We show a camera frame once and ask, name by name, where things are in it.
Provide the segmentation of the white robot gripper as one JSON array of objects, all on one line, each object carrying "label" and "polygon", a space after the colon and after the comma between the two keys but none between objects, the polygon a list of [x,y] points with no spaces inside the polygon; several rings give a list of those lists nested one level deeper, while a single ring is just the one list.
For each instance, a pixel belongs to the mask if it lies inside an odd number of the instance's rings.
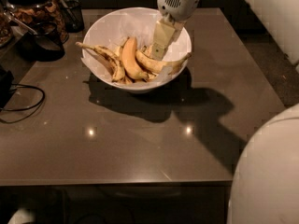
[{"label": "white robot gripper", "polygon": [[200,0],[157,0],[160,13],[166,17],[170,16],[175,22],[160,19],[156,21],[153,33],[151,57],[161,60],[168,46],[176,42],[186,24],[186,20],[197,9]]}]

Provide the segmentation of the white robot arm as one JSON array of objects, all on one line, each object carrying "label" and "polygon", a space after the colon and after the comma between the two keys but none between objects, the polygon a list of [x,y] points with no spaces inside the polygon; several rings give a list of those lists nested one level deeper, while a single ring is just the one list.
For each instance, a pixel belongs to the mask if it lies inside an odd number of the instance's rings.
[{"label": "white robot arm", "polygon": [[[200,0],[157,0],[151,55],[162,59]],[[299,0],[246,0],[278,46],[299,63]],[[227,224],[299,224],[299,105],[267,121],[235,169]]]}]

